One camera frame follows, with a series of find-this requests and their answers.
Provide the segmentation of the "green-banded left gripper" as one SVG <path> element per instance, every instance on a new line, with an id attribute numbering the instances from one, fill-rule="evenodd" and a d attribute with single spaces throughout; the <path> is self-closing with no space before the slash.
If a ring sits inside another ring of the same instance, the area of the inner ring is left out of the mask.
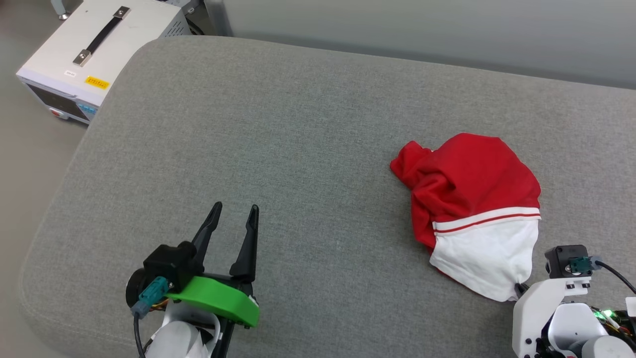
<path id="1" fill-rule="evenodd" d="M 192 267 L 205 272 L 204 258 L 211 234 L 216 230 L 223 204 L 217 201 L 198 229 L 192 244 L 196 249 Z M 230 268 L 230 276 L 196 276 L 178 294 L 169 294 L 165 324 L 169 332 L 185 328 L 191 342 L 187 358 L 225 358 L 234 329 L 256 328 L 260 307 L 253 294 L 256 279 L 259 207 L 254 204 L 246 221 L 246 235 Z"/>

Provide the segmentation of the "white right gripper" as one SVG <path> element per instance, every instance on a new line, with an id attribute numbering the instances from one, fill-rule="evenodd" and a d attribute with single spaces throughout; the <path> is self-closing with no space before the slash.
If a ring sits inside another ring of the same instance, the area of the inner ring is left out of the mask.
<path id="1" fill-rule="evenodd" d="M 542 330 L 565 297 L 586 295 L 591 278 L 552 278 L 534 283 L 516 283 L 521 295 L 513 309 L 512 349 L 518 358 L 533 358 Z"/>

